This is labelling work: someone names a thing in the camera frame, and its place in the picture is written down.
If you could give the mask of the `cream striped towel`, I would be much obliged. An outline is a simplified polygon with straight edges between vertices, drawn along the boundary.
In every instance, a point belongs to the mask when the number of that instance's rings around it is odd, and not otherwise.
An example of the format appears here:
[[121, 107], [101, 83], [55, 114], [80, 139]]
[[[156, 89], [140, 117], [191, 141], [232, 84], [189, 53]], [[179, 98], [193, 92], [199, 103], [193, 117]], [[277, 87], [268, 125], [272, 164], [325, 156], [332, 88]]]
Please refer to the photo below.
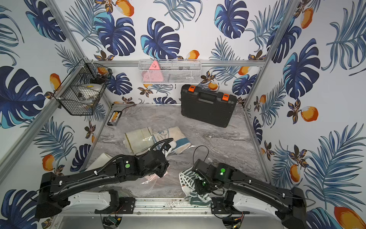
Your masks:
[[132, 155], [142, 154], [154, 143], [153, 132], [150, 127], [130, 131], [124, 134], [124, 146]]

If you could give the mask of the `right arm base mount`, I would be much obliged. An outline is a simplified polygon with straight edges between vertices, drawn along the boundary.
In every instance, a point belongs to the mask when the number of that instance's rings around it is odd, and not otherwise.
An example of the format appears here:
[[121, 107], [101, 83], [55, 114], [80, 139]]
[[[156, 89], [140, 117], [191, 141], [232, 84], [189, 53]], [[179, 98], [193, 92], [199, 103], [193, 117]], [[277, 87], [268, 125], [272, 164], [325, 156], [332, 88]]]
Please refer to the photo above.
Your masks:
[[234, 207], [234, 197], [237, 192], [229, 190], [224, 197], [211, 197], [211, 213], [213, 215], [244, 215], [250, 214], [248, 211], [239, 211]]

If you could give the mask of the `blue white patterned towel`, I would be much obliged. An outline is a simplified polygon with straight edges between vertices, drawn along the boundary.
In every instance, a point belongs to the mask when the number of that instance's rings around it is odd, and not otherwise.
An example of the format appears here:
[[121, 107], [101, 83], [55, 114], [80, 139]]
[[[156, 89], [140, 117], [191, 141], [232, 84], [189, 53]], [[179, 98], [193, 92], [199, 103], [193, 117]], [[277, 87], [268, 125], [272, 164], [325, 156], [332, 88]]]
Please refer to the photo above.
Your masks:
[[179, 127], [172, 127], [153, 133], [155, 142], [172, 138], [173, 141], [169, 143], [171, 148], [169, 151], [165, 151], [165, 156], [179, 155], [191, 145], [188, 138], [182, 133]]

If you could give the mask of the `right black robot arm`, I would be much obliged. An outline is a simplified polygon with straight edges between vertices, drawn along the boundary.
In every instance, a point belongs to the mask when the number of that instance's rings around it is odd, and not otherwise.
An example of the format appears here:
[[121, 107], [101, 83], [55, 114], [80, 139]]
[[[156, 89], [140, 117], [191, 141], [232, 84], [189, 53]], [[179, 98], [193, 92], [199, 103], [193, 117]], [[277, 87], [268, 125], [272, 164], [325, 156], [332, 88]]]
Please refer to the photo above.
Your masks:
[[248, 194], [276, 208], [275, 215], [288, 229], [306, 229], [306, 198], [302, 189], [279, 188], [255, 179], [240, 170], [219, 163], [216, 167], [198, 159], [192, 172], [198, 174], [195, 190], [208, 194], [221, 188]]

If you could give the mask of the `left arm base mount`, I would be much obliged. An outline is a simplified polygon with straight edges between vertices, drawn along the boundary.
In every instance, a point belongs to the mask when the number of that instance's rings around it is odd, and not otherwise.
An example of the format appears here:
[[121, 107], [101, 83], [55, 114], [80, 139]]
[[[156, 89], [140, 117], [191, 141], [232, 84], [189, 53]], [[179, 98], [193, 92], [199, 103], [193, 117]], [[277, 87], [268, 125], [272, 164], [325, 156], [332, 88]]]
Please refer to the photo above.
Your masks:
[[108, 191], [111, 201], [109, 206], [103, 210], [95, 210], [95, 214], [133, 214], [136, 199], [132, 197], [119, 197], [116, 190]]

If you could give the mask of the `pink towel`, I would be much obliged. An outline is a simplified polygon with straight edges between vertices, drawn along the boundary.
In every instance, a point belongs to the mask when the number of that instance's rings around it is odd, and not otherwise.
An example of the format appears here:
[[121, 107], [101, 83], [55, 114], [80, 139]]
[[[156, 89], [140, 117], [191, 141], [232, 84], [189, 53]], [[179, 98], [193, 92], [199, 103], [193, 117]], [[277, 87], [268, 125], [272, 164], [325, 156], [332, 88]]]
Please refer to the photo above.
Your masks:
[[142, 184], [154, 183], [159, 178], [160, 177], [158, 175], [156, 175], [156, 174], [152, 174], [152, 175], [145, 176], [144, 177], [145, 181]]

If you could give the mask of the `clear plastic vacuum bag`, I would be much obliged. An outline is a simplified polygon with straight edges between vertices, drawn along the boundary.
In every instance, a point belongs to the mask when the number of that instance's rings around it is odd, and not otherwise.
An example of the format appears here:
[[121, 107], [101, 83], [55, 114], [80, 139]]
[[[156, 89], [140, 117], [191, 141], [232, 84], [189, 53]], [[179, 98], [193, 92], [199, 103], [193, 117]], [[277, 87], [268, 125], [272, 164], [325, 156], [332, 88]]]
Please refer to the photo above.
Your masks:
[[106, 179], [108, 184], [135, 181], [150, 175], [163, 177], [168, 168], [167, 156], [179, 154], [190, 146], [189, 140], [178, 127], [155, 132], [142, 139], [141, 143], [152, 140], [147, 151], [139, 155], [116, 155], [105, 165], [93, 170], [92, 177]]

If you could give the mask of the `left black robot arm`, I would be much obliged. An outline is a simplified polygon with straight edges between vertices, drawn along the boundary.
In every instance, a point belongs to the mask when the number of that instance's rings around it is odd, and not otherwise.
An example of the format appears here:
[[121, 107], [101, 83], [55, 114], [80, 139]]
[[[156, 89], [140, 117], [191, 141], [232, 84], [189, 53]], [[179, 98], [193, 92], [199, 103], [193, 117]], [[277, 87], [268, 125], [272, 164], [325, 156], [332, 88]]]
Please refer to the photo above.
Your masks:
[[117, 155], [102, 167], [83, 173], [57, 176], [52, 172], [42, 176], [35, 217], [48, 218], [62, 212], [70, 205], [68, 197], [103, 185], [135, 181], [156, 174], [163, 177], [169, 162], [160, 150], [148, 151], [139, 156]]

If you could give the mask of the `black white striped towel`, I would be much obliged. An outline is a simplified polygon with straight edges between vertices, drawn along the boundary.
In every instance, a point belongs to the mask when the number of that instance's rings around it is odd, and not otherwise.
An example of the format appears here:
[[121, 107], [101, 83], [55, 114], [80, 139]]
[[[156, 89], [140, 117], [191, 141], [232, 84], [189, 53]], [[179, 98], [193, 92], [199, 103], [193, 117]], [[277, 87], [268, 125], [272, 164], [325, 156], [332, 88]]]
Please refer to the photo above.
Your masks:
[[199, 176], [192, 171], [193, 167], [190, 167], [179, 173], [179, 181], [182, 191], [185, 194], [185, 198], [189, 200], [191, 205], [195, 206], [209, 206], [212, 203], [212, 198], [209, 194], [200, 195], [195, 190], [194, 181]]

